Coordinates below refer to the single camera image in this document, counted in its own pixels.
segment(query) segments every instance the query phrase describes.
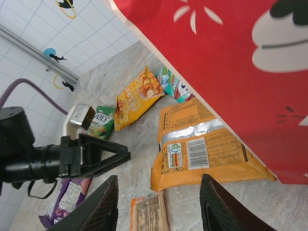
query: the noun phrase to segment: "snack bag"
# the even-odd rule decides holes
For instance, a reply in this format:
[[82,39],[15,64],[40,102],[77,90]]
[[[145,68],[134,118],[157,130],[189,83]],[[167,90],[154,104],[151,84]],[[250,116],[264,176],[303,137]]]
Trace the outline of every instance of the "snack bag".
[[164,90],[146,66],[117,97],[115,131],[135,122],[164,95]]
[[163,191],[133,198],[130,231],[169,231]]
[[96,114],[87,131],[84,134],[107,140],[114,129],[114,107],[97,106]]
[[86,197],[91,180],[92,177],[62,180],[57,194],[47,208],[46,215],[39,216],[43,226],[49,228],[79,206]]
[[157,72],[156,77],[164,91],[179,103],[188,101],[194,97],[188,88],[166,66],[162,66]]
[[155,191],[200,184],[205,173],[218,182],[275,180],[196,98],[161,110],[158,142],[151,171]]

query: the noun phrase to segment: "gray countertop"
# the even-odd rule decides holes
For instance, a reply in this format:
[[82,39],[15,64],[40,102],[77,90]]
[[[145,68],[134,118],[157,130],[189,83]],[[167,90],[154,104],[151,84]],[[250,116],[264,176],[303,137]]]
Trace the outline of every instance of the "gray countertop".
[[[73,104],[116,105],[116,95],[144,68],[156,73],[158,59],[140,42],[119,53],[88,76],[79,80]],[[131,160],[94,178],[88,191],[92,193],[110,175],[118,176],[119,217],[117,230],[129,230],[130,203],[133,197],[147,195],[150,190],[152,163],[158,152],[157,132],[160,109],[175,104],[170,96],[161,98],[138,121],[114,132],[111,141],[126,145]],[[225,183],[223,186],[251,212],[277,230],[308,231],[308,185],[283,185],[267,180]],[[33,194],[43,195],[51,188],[35,184]],[[167,220],[171,231],[202,230],[199,185],[165,190]],[[52,196],[42,201],[26,197],[15,217],[11,230],[44,230],[38,216],[44,214]]]

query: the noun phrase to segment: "metal rail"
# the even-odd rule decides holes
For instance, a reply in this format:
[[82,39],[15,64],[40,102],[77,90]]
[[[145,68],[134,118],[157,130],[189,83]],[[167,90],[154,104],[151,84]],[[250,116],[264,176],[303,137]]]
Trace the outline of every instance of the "metal rail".
[[44,55],[41,51],[33,47],[31,44],[24,41],[22,38],[18,37],[12,31],[8,30],[4,26],[0,25],[0,36],[3,37],[8,42],[14,44],[15,46],[19,47],[35,59],[39,60],[40,62],[44,63],[49,70],[54,71],[62,79],[71,84],[72,86],[76,86],[77,81],[79,79],[78,76],[73,74],[71,71],[67,70],[65,67],[61,66],[60,64],[54,62],[49,57]]

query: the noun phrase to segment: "silver foil strip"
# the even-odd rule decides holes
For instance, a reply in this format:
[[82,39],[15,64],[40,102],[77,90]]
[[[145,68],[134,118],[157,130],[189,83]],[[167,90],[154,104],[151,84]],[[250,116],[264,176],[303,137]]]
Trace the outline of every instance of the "silver foil strip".
[[218,120],[212,119],[207,122],[200,123],[195,126],[190,126],[188,128],[179,129],[167,133],[162,137],[161,145],[170,141],[177,141],[185,138],[201,136],[218,129],[225,128],[225,126]]

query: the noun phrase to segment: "purple snack bag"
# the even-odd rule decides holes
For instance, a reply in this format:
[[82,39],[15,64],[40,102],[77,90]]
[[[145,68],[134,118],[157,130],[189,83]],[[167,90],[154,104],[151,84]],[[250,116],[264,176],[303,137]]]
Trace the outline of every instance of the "purple snack bag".
[[70,214],[85,199],[92,177],[61,181],[58,192],[47,208],[47,214],[39,216],[45,228],[49,228]]

